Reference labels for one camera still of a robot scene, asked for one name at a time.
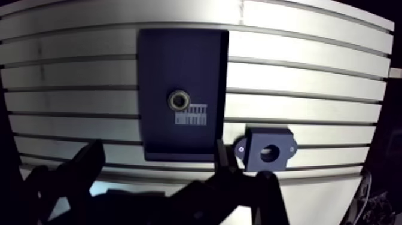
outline slatwall panel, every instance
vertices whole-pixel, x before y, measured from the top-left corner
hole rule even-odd
[[[136,53],[135,29],[50,35],[0,46],[0,63]],[[278,60],[388,76],[390,60],[350,48],[271,34],[230,31],[229,56]]]
[[[30,30],[13,26],[5,29],[5,33],[28,35],[54,30],[54,24],[42,19],[60,16],[57,13],[59,9],[68,11],[80,4],[89,11],[95,8],[110,11],[110,20],[94,16],[86,20],[88,24],[85,26],[106,24],[113,21],[112,18],[122,22],[125,14],[122,18],[115,18],[113,10],[105,6],[112,4],[113,7],[121,7],[132,3],[115,2],[100,1],[96,5],[92,1],[75,2],[27,11],[18,17],[10,17],[10,21],[20,18],[22,23],[27,18],[36,18],[43,21],[43,26],[32,27]],[[267,10],[282,9],[284,13],[293,11],[305,15],[305,20],[294,20],[289,24],[268,24],[256,20],[256,15],[266,7]],[[39,16],[38,12],[48,14]],[[337,39],[333,31],[324,31],[318,25],[310,28],[299,26],[315,17],[325,20],[326,24],[340,23],[340,26],[348,28],[359,27],[359,35],[378,35],[383,37],[382,43],[392,44],[392,38],[387,39],[389,35],[378,29],[286,5],[246,1],[243,22],[245,25],[266,28],[267,31],[268,28],[277,29],[280,26],[284,31]],[[1,20],[0,24],[7,24],[7,20]],[[57,20],[57,23],[60,23],[58,29],[84,26],[75,19]],[[382,100],[385,91],[385,83],[380,78],[386,76],[389,59],[372,52],[348,48],[350,45],[334,45],[319,39],[295,37],[290,33],[278,35],[265,33],[264,30],[256,33],[246,28],[239,30],[228,27],[229,56],[232,58],[227,74],[224,142],[232,144],[243,135],[246,126],[288,124],[298,144],[301,147],[307,146],[303,150],[305,156],[300,153],[299,158],[289,161],[290,168],[363,162],[380,111],[378,101]],[[5,69],[1,71],[2,81],[9,91],[5,98],[7,108],[12,113],[10,122],[13,131],[18,135],[31,135],[31,140],[32,135],[36,135],[41,138],[41,142],[52,136],[58,140],[51,142],[65,142],[65,138],[128,142],[136,146],[115,145],[111,149],[126,149],[128,154],[134,154],[132,152],[135,151],[135,154],[141,156],[141,146],[137,146],[141,144],[137,121],[138,87],[134,41],[137,32],[136,26],[107,26],[48,33],[31,38],[27,36],[0,45],[0,62],[5,64]],[[339,36],[338,39],[353,44],[354,37],[351,34],[347,37]],[[384,46],[364,45],[372,50],[386,52]],[[333,157],[338,151],[347,150],[355,151],[351,152],[350,157]],[[27,153],[26,147],[20,151]],[[127,157],[121,154],[120,164],[125,164],[125,159]]]
[[[385,82],[283,66],[228,63],[229,90],[382,100]],[[135,60],[52,63],[2,70],[5,88],[137,85]]]
[[[0,16],[1,79],[25,165],[57,166],[99,138],[109,174],[209,177],[211,163],[144,160],[136,38],[142,28],[227,29],[225,144],[248,126],[288,126],[299,150],[276,174],[291,224],[339,224],[375,132],[393,22],[319,0],[22,0]]]
[[[10,111],[138,114],[137,91],[11,92],[5,100]],[[225,118],[375,123],[379,113],[378,104],[226,94]]]

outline metal grommet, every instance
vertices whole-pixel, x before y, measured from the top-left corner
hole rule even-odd
[[[190,95],[183,90],[176,90],[169,95],[167,104],[174,111],[183,111],[190,106]]]

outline horizontal groove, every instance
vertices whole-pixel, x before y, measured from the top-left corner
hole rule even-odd
[[[301,125],[338,125],[338,126],[376,126],[377,123],[324,120],[281,120],[269,118],[237,118],[225,117],[227,123],[268,123],[268,124],[301,124]]]
[[[9,115],[28,115],[43,117],[75,117],[75,118],[117,118],[139,120],[141,115],[133,114],[102,114],[80,112],[33,112],[33,111],[9,111]],[[322,120],[280,120],[268,118],[237,118],[225,117],[226,123],[268,123],[268,124],[303,124],[303,125],[337,125],[337,126],[376,126],[377,123],[348,122],[348,121],[322,121]]]
[[[20,156],[30,157],[34,159],[43,159],[56,162],[68,162],[70,159],[64,159],[60,157],[52,156],[41,156],[29,153],[19,153]],[[328,166],[304,166],[298,168],[286,168],[285,171],[306,171],[314,169],[336,169],[336,168],[347,168],[354,166],[362,166],[363,163],[352,163],[343,165],[328,165]],[[105,163],[106,167],[119,168],[119,169],[142,169],[149,171],[180,171],[180,172],[215,172],[214,168],[185,168],[185,167],[170,167],[170,166],[142,166],[142,165],[128,165],[120,163]]]
[[[37,165],[31,164],[22,164],[20,168],[33,170]],[[56,169],[57,166],[48,166],[51,169]],[[300,184],[316,184],[321,182],[330,182],[330,181],[340,181],[340,180],[348,180],[351,178],[359,177],[360,174],[343,174],[343,175],[330,175],[323,177],[309,177],[309,178],[286,178],[281,179],[281,185],[300,185]],[[125,172],[110,172],[110,171],[101,171],[99,176],[96,178],[99,181],[106,181],[112,183],[127,183],[127,184],[140,184],[140,183],[148,183],[148,184],[166,184],[166,185],[174,185],[174,184],[188,184],[192,180],[187,179],[164,179],[164,178],[154,178],[154,177],[140,177],[135,174],[125,173]]]
[[[51,160],[57,162],[67,162],[70,159],[64,159],[59,157],[51,157],[51,156],[41,156],[36,154],[29,153],[20,153],[20,156],[30,157],[34,159],[44,159]],[[142,165],[128,165],[128,164],[120,164],[120,163],[105,163],[106,167],[113,167],[119,169],[143,169],[149,171],[181,171],[181,172],[213,172],[213,168],[185,168],[185,167],[164,167],[164,166],[142,166]]]
[[[137,85],[101,85],[101,86],[40,86],[40,87],[10,87],[5,88],[4,92],[53,92],[53,91],[137,91]],[[282,96],[294,98],[309,98],[309,99],[323,99],[335,100],[343,102],[360,102],[367,104],[381,104],[382,101],[353,98],[335,95],[323,95],[303,92],[286,92],[276,90],[256,90],[256,89],[243,89],[236,87],[226,88],[226,93],[232,94],[250,94],[250,95],[269,95],[269,96]]]
[[[292,8],[299,8],[302,10],[308,10],[308,11],[313,11],[316,13],[321,13],[321,14],[325,14],[328,16],[333,16],[333,17],[337,17],[343,20],[347,20],[350,22],[354,22],[354,23],[358,23],[360,25],[363,26],[368,26],[370,28],[376,29],[378,31],[384,32],[384,33],[388,33],[388,30],[386,28],[383,28],[379,25],[367,22],[365,20],[361,20],[352,16],[348,16],[342,13],[337,13],[331,10],[326,10],[323,8],[318,8],[318,7],[314,7],[311,5],[305,5],[305,4],[301,4],[298,2],[288,2],[288,1],[281,1],[281,0],[252,0],[252,1],[256,1],[256,2],[266,2],[266,3],[272,3],[272,4],[276,4],[276,5],[284,5],[284,6],[288,6],[288,7],[292,7]]]
[[[37,9],[43,9],[43,8],[47,8],[47,7],[52,7],[53,5],[61,5],[64,2],[72,2],[72,1],[78,1],[78,0],[59,0],[59,1],[56,1],[56,2],[52,2],[52,3],[47,3],[47,4],[44,4],[44,5],[36,5],[34,7],[23,8],[22,10],[16,10],[16,11],[13,11],[13,12],[10,12],[10,13],[5,13],[3,15],[0,15],[0,17],[3,17],[3,18],[15,17],[15,16],[19,16],[19,14],[23,14],[23,13],[25,13],[27,11],[34,11],[34,10],[37,10]]]
[[[298,149],[322,149],[322,148],[361,148],[369,147],[370,144],[326,144],[326,145],[298,145]]]
[[[286,171],[308,171],[314,169],[336,169],[336,168],[346,168],[354,166],[363,166],[363,163],[350,163],[350,164],[339,164],[339,165],[328,165],[328,166],[302,166],[302,167],[288,167]]]
[[[382,81],[383,77],[378,77],[371,74],[365,74],[362,72],[348,71],[345,69],[337,69],[326,66],[318,66],[312,64],[298,63],[298,62],[287,62],[280,60],[269,60],[269,59],[255,59],[255,58],[247,58],[247,57],[237,57],[237,56],[229,56],[228,62],[239,62],[239,63],[250,63],[250,64],[261,64],[261,65],[271,65],[271,66],[283,66],[297,69],[309,69],[314,71],[321,72],[331,72],[335,74],[343,74],[353,77],[362,77],[371,80],[380,80]]]
[[[33,164],[22,164],[20,166],[21,169],[33,170],[38,165]],[[57,169],[57,166],[48,165],[50,169]],[[187,179],[163,179],[163,178],[154,178],[154,177],[140,177],[135,174],[130,174],[127,172],[111,172],[111,171],[101,171],[98,177],[96,178],[98,181],[107,181],[114,183],[151,183],[151,184],[188,184],[192,180]]]
[[[14,136],[22,137],[22,138],[36,138],[36,139],[46,139],[53,141],[73,141],[73,142],[85,142],[89,143],[96,138],[74,138],[74,137],[65,137],[65,136],[52,136],[52,135],[34,135],[28,133],[13,133]],[[109,139],[101,139],[103,144],[110,145],[134,145],[141,146],[142,141],[122,141],[122,140],[109,140]]]
[[[35,135],[28,133],[13,133],[14,136],[18,136],[21,138],[36,138],[36,139],[45,139],[45,140],[53,140],[53,141],[71,141],[71,142],[85,142],[89,143],[93,141],[95,138],[74,138],[74,137],[65,137],[65,136],[53,136],[53,135]],[[142,141],[119,141],[119,140],[108,140],[101,139],[103,144],[112,144],[112,145],[134,145],[134,146],[142,146]],[[327,145],[298,145],[298,149],[322,149],[322,148],[359,148],[359,147],[369,147],[370,144],[327,144]]]
[[[256,90],[256,89],[243,89],[236,87],[226,88],[226,93],[234,94],[250,94],[250,95],[270,95],[270,96],[283,96],[283,97],[295,97],[295,98],[309,98],[309,99],[323,99],[323,100],[336,100],[343,102],[361,102],[368,104],[379,104],[380,101],[363,98],[353,98],[335,95],[323,95],[303,92],[286,92],[286,91],[273,91],[273,90]]]
[[[74,91],[74,90],[138,90],[137,85],[86,85],[86,86],[40,86],[40,87],[11,87],[4,92],[51,92],[51,91]]]
[[[377,56],[388,57],[384,52],[363,47],[356,44],[347,43],[344,41],[337,41],[334,39],[318,37],[309,34],[302,34],[292,31],[283,31],[279,29],[271,28],[261,28],[255,26],[244,26],[244,25],[229,25],[229,24],[216,24],[216,23],[194,23],[194,22],[139,22],[139,23],[119,23],[119,24],[108,24],[108,25],[92,25],[92,26],[82,26],[76,28],[64,28],[53,31],[39,32],[35,34],[23,35],[15,38],[4,39],[4,44],[24,41],[32,38],[41,38],[51,35],[62,35],[71,34],[74,32],[82,31],[99,31],[104,29],[145,29],[145,28],[197,28],[197,29],[227,29],[230,31],[243,31],[243,32],[254,32],[261,34],[271,34],[283,37],[299,38],[309,41],[317,41],[321,43],[346,47],[358,51],[363,51],[366,53],[374,54]]]
[[[139,120],[139,115],[132,114],[106,114],[106,113],[80,113],[80,112],[23,112],[9,111],[9,115],[28,115],[41,117],[74,117],[74,118],[113,118],[123,120]]]
[[[57,59],[41,59],[26,62],[15,62],[4,65],[4,68],[15,68],[21,66],[35,66],[42,64],[67,63],[67,62],[91,62],[91,61],[112,61],[112,60],[136,60],[137,54],[117,54],[104,56],[77,56],[63,57]]]

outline black mechanical part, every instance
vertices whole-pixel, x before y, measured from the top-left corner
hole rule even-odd
[[[49,171],[35,168],[25,180],[30,223],[36,224],[220,224],[237,206],[251,207],[254,224],[287,225],[288,217],[278,179],[271,172],[256,177],[238,168],[235,152],[222,140],[215,144],[215,174],[193,181],[172,197],[163,193],[134,194],[108,190],[91,197],[89,188],[105,164],[100,141],[85,146],[70,161]],[[47,221],[59,197],[71,209]]]
[[[2,69],[4,69],[4,65],[0,65],[0,75]],[[12,224],[11,220],[18,217],[19,213],[28,212],[28,210],[21,208],[24,197],[13,194],[17,191],[20,191],[23,185],[23,179],[19,170],[21,160],[16,143],[14,142],[10,121],[8,119],[10,113],[7,111],[5,103],[5,89],[3,88],[1,79],[0,88],[1,203],[2,206],[10,210],[10,212],[15,212],[1,214],[1,221],[4,224]]]
[[[247,172],[284,171],[297,143],[287,127],[248,127],[234,150]]]

